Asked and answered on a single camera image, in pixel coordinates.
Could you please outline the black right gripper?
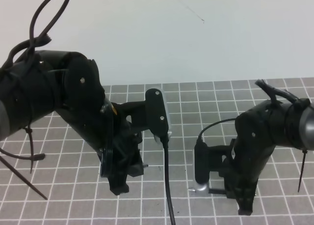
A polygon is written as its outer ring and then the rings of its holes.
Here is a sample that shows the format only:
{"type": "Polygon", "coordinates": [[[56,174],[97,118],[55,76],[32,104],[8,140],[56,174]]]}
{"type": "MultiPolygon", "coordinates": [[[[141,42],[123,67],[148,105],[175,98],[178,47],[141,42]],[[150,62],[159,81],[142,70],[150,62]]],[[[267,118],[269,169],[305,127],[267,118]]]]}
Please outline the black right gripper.
{"type": "Polygon", "coordinates": [[[217,192],[236,200],[239,215],[252,214],[258,181],[247,153],[247,146],[240,139],[209,148],[209,171],[224,179],[224,188],[217,192]]]}

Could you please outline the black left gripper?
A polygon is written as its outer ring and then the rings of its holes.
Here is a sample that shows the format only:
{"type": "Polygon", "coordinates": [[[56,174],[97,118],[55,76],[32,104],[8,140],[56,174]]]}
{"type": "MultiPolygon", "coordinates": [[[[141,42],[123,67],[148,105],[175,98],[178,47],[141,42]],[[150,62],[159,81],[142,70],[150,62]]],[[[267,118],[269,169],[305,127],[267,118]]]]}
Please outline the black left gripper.
{"type": "Polygon", "coordinates": [[[107,178],[115,195],[129,192],[127,177],[144,174],[138,145],[142,143],[145,102],[114,104],[107,102],[100,110],[105,120],[105,142],[100,148],[101,177],[107,178]]]}

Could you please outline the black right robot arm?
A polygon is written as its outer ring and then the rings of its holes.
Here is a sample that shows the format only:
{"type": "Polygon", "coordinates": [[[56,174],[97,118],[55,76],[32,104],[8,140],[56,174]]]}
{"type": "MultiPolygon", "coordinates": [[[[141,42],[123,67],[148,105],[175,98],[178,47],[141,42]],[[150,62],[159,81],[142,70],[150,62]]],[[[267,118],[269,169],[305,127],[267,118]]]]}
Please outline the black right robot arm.
{"type": "Polygon", "coordinates": [[[235,119],[237,137],[229,145],[209,147],[209,169],[224,179],[224,193],[237,201],[238,214],[250,216],[259,176],[275,147],[314,149],[314,107],[308,98],[257,80],[269,99],[235,119]]]}

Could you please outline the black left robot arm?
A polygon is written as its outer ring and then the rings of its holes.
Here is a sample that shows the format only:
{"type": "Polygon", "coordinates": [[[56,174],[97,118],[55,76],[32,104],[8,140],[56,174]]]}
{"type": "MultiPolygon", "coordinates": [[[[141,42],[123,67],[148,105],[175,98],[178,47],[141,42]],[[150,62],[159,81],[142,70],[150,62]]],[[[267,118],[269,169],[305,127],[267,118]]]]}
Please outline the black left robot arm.
{"type": "Polygon", "coordinates": [[[110,102],[95,61],[76,52],[38,51],[0,76],[0,137],[4,139],[57,112],[97,153],[100,175],[115,195],[129,192],[127,177],[143,174],[138,145],[144,127],[127,120],[145,103],[110,102]]]}

